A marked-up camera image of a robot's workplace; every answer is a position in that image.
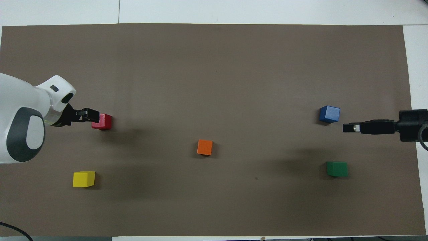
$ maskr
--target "white floor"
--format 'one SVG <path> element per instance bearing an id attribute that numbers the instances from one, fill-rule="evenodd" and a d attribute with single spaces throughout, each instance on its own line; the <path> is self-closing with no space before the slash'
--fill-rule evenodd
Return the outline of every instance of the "white floor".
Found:
<path id="1" fill-rule="evenodd" d="M 422 0 L 0 1 L 0 28 L 18 25 L 117 23 L 405 25 L 403 29 L 412 108 L 428 108 L 428 4 Z M 416 146 L 425 225 L 428 227 L 428 152 L 419 144 Z M 260 237 L 193 237 L 191 239 L 202 241 L 243 238 L 259 239 Z M 171 240 L 170 237 L 113 239 Z M 174 240 L 190 239 L 175 237 Z"/>

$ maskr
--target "cube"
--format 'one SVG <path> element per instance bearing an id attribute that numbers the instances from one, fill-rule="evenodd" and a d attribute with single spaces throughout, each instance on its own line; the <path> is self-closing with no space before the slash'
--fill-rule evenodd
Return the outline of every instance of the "cube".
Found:
<path id="1" fill-rule="evenodd" d="M 95 172 L 73 173 L 73 187 L 90 187 L 95 184 Z"/>
<path id="2" fill-rule="evenodd" d="M 348 164 L 346 162 L 327 162 L 327 174 L 332 177 L 347 177 Z"/>
<path id="3" fill-rule="evenodd" d="M 339 121 L 340 108 L 326 105 L 320 109 L 320 121 L 333 123 Z"/>
<path id="4" fill-rule="evenodd" d="M 209 156 L 209 155 L 211 155 L 212 148 L 213 148 L 213 142 L 212 141 L 199 140 L 198 141 L 198 150 L 196 151 L 196 153 Z"/>
<path id="5" fill-rule="evenodd" d="M 100 114 L 100 122 L 92 122 L 92 128 L 98 130 L 110 130 L 111 129 L 111 115 Z"/>

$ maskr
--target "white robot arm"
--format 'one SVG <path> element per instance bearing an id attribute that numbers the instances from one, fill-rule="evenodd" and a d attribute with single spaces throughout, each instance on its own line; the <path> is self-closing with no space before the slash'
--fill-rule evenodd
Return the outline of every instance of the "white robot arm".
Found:
<path id="1" fill-rule="evenodd" d="M 32 159 L 45 140 L 45 124 L 99 122 L 99 112 L 74 110 L 68 103 L 76 90 L 56 75 L 38 86 L 0 73 L 0 163 Z"/>

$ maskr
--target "brown table surface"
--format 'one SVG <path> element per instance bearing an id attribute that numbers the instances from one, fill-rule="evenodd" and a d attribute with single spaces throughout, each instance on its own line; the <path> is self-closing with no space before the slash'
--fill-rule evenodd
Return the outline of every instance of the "brown table surface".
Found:
<path id="1" fill-rule="evenodd" d="M 3 27 L 0 72 L 60 75 L 73 107 L 114 118 L 47 127 L 38 156 L 0 165 L 0 220 L 32 235 L 425 234 L 415 144 L 342 133 L 411 108 L 401 26 Z"/>

